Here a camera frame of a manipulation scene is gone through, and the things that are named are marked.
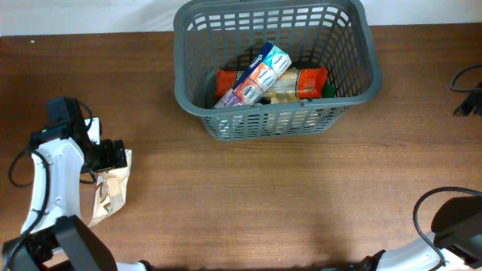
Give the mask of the brown white snack wrapper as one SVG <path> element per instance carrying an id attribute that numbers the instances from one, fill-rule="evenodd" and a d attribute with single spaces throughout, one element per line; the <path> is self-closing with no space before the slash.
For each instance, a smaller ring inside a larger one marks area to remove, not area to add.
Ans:
<path id="1" fill-rule="evenodd" d="M 111 169 L 97 178 L 93 214 L 88 227 L 93 227 L 119 211 L 127 201 L 127 185 L 132 166 L 132 150 L 125 150 L 127 167 Z"/>

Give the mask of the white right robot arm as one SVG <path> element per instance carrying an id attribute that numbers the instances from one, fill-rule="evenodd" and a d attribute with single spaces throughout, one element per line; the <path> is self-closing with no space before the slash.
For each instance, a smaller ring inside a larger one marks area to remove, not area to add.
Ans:
<path id="1" fill-rule="evenodd" d="M 431 230 L 423 232 L 418 213 L 430 196 L 461 193 L 436 212 Z M 481 192 L 465 187 L 437 187 L 424 193 L 413 207 L 419 238 L 401 248 L 366 257 L 357 270 L 457 270 L 481 267 Z"/>

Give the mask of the red spaghetti packet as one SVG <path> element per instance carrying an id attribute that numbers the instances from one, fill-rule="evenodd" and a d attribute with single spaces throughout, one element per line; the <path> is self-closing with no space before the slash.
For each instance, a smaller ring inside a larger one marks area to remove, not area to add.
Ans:
<path id="1" fill-rule="evenodd" d="M 220 99 L 241 77 L 243 71 L 218 70 L 214 97 Z M 321 99 L 322 90 L 328 80 L 326 67 L 317 69 L 292 68 L 267 91 L 266 98 L 272 96 L 295 96 L 300 99 Z"/>

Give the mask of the grey plastic basket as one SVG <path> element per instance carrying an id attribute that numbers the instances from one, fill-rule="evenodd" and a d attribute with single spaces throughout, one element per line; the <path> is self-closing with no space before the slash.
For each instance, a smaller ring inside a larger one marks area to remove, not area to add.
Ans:
<path id="1" fill-rule="evenodd" d="M 382 85 L 359 0 L 191 1 L 176 12 L 173 29 L 176 100 L 222 141 L 324 132 Z M 298 69 L 326 67 L 334 97 L 217 109 L 217 71 L 247 69 L 267 41 Z"/>

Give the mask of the green lidded jar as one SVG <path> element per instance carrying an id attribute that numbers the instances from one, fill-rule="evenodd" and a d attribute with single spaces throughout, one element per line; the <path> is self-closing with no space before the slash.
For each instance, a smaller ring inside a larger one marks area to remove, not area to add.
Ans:
<path id="1" fill-rule="evenodd" d="M 331 99 L 331 98 L 334 98 L 335 95 L 336 95 L 336 90 L 335 90 L 334 85 L 327 82 L 324 85 L 323 90 L 322 90 L 322 98 L 323 99 Z"/>

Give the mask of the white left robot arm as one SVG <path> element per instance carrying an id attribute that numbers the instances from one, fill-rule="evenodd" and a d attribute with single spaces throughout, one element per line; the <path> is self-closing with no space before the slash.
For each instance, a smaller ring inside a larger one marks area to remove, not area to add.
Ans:
<path id="1" fill-rule="evenodd" d="M 121 140 L 102 139 L 99 118 L 85 118 L 83 102 L 60 97 L 47 104 L 49 123 L 31 135 L 22 154 L 32 158 L 35 176 L 29 213 L 16 239 L 2 248 L 5 270 L 46 270 L 62 252 L 66 259 L 52 270 L 141 270 L 145 260 L 121 263 L 81 220 L 83 174 L 96 184 L 93 223 L 125 203 L 132 152 Z"/>

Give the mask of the beige paper bag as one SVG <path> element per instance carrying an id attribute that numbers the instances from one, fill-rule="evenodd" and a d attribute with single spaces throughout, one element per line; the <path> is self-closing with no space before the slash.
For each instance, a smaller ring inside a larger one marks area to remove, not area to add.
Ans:
<path id="1" fill-rule="evenodd" d="M 290 105 L 304 107 L 312 99 L 300 99 L 295 96 L 272 96 L 267 101 L 271 105 Z M 292 136 L 313 132 L 320 121 L 321 113 L 313 109 L 289 109 L 279 113 L 270 112 L 264 115 L 263 136 Z"/>

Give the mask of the colourful tissue multipack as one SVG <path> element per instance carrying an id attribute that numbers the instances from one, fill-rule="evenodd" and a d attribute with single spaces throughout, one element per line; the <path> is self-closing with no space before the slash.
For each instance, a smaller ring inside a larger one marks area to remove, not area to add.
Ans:
<path id="1" fill-rule="evenodd" d="M 214 109 L 255 105 L 291 64 L 291 58 L 284 50 L 267 41 Z"/>

